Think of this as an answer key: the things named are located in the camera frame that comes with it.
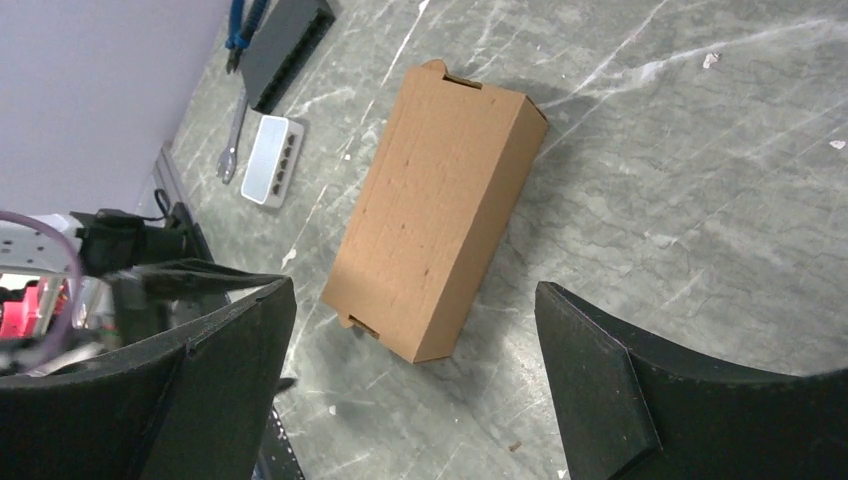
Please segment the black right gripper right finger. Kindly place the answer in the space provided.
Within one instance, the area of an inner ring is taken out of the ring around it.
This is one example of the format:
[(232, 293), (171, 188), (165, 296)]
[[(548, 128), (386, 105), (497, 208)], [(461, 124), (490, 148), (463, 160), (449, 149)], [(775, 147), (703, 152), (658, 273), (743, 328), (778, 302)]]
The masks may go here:
[(847, 373), (686, 348), (540, 282), (535, 322), (574, 479), (843, 479)]

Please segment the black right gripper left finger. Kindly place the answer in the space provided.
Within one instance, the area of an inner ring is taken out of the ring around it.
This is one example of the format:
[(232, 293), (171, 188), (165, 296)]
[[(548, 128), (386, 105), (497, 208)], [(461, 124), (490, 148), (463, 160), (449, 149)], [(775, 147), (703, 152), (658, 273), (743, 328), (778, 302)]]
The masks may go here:
[(280, 278), (214, 313), (1, 381), (5, 479), (293, 479), (272, 407), (297, 304)]

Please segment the brown cardboard box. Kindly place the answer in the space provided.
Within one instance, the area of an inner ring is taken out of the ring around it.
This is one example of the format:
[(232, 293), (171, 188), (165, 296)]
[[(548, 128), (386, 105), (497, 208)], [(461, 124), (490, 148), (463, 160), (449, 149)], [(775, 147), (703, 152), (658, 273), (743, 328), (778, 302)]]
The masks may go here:
[(409, 68), (322, 293), (340, 323), (449, 357), (547, 131), (522, 92)]

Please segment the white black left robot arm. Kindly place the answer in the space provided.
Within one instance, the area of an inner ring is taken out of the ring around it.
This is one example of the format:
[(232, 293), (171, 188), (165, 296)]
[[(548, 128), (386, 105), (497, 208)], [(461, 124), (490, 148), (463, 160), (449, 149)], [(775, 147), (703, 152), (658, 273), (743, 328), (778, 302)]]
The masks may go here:
[[(1, 343), (1, 402), (26, 416), (49, 402), (93, 398), (136, 431), (159, 408), (197, 404), (212, 394), (211, 411), (227, 402), (258, 431), (284, 364), (297, 304), (292, 280), (255, 274), (202, 259), (140, 264), (94, 241), (73, 224), (61, 232), (7, 215), (1, 258), (21, 268), (109, 285), (121, 346), (102, 347), (94, 330), (73, 325), (67, 302), (55, 328), (41, 337)], [(96, 355), (49, 372), (45, 365), (88, 346)]]

